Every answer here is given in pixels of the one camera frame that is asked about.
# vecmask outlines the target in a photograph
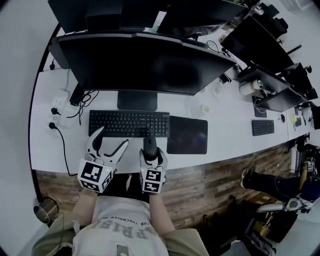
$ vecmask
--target white power strip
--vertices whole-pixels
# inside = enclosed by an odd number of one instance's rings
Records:
[[[68,97],[69,97],[69,93],[67,91],[61,90],[61,89],[57,91],[56,96],[52,101],[52,104],[49,109],[48,116],[45,122],[46,128],[49,128],[49,123],[54,123],[56,126],[58,125],[61,116],[58,114],[52,114],[51,109],[56,108],[57,111],[62,115],[62,110],[64,108],[64,105]]]

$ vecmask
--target leg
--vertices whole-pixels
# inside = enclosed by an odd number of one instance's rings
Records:
[[[283,178],[254,171],[243,178],[246,189],[265,192],[282,202],[287,202],[299,193],[299,182],[298,177]]]
[[[127,191],[127,197],[144,201],[149,204],[149,194],[143,193],[140,184],[140,173],[133,173],[131,176],[130,186]]]
[[[127,180],[129,175],[126,173],[115,174],[113,179],[110,181],[105,190],[99,194],[99,196],[110,196],[110,197],[127,197]]]

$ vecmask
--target white t-shirt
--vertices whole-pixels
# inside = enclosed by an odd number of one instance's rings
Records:
[[[74,256],[168,256],[143,201],[99,196],[92,224],[73,239]]]

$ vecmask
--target metal trash can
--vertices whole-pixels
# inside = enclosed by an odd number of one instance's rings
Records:
[[[59,207],[55,200],[45,197],[39,205],[33,207],[33,212],[39,221],[48,224],[59,212]]]

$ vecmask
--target black pants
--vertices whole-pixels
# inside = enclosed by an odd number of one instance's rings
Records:
[[[265,192],[286,203],[299,194],[300,178],[283,178],[253,172],[243,185],[246,189]]]
[[[129,174],[115,174],[108,186],[98,196],[131,198],[149,203],[149,194],[143,193],[140,185],[140,173],[132,173],[128,190],[126,189]]]

